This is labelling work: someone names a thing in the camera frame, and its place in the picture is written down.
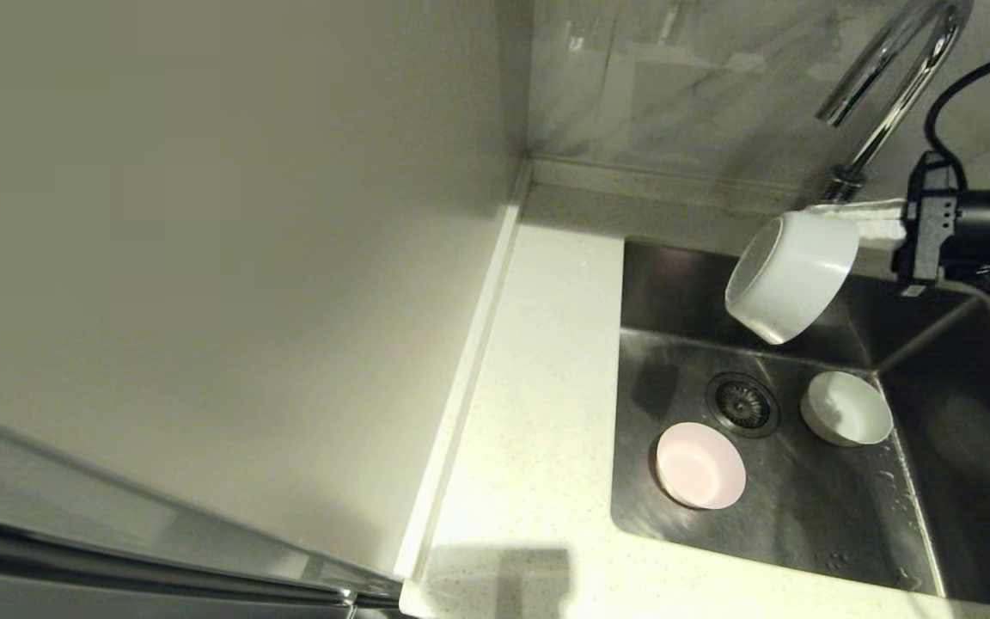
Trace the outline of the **white ceramic bowl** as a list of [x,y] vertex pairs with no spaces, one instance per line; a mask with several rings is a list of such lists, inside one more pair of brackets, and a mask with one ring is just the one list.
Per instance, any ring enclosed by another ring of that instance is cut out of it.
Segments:
[[800,411],[818,438],[842,447],[879,444],[895,428],[883,392],[842,371],[814,376],[802,396]]
[[848,220],[790,211],[747,244],[725,289],[732,318],[773,346],[794,340],[833,301],[860,244]]

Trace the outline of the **pink ceramic bowl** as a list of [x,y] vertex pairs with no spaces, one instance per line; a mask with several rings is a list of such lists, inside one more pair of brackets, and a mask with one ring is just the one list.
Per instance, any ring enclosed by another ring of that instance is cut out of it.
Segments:
[[657,438],[655,475],[661,489],[688,508],[722,510],[743,496],[745,463],[722,432],[702,423],[682,422]]

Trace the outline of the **stainless steel sink basin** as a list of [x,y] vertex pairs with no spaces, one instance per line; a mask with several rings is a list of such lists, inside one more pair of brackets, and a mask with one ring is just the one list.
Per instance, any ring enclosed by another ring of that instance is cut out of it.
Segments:
[[[850,277],[820,320],[774,347],[724,306],[734,257],[628,240],[610,516],[634,536],[739,559],[990,604],[990,301],[897,295]],[[893,431],[842,447],[806,426],[800,403],[824,371],[883,392]],[[779,430],[740,438],[705,405],[722,372],[750,375],[780,404]],[[694,510],[655,475],[657,438],[682,422],[734,444],[747,470],[730,508]]]

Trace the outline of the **chrome gooseneck faucet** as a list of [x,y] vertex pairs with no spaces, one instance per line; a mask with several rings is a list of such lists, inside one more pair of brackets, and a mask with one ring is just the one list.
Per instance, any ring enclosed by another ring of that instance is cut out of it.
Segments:
[[825,125],[838,128],[848,121],[901,52],[916,39],[925,40],[918,58],[883,104],[883,111],[865,131],[863,140],[844,163],[830,169],[822,192],[824,201],[845,203],[855,199],[867,181],[868,165],[946,63],[974,7],[975,0],[905,0],[865,44],[815,113],[815,118]]

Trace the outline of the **round metal drain strainer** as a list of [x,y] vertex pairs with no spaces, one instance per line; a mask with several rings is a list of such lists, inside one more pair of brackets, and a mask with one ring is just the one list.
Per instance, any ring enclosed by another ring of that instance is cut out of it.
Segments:
[[740,438],[767,438],[780,427],[777,397],[750,375],[722,372],[712,377],[705,388],[705,405],[719,424]]

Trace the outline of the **white counter edge strip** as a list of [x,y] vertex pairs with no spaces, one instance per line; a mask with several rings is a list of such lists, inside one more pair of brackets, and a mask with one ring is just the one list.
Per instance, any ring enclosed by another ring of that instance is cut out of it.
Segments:
[[432,538],[437,531],[437,519],[447,493],[457,451],[467,425],[476,380],[482,368],[492,321],[498,313],[498,300],[514,247],[520,216],[533,186],[534,161],[526,157],[520,164],[510,199],[502,207],[498,219],[498,236],[492,247],[490,261],[484,273],[478,302],[470,321],[470,329],[457,358],[455,375],[445,401],[435,443],[425,464],[415,503],[402,537],[394,573],[400,579],[417,579],[425,570]]

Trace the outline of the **white cabinet side panel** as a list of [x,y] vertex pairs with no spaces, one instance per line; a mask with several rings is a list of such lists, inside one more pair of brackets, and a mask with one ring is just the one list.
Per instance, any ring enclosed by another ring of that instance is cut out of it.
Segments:
[[526,156],[534,0],[0,0],[0,424],[395,561]]

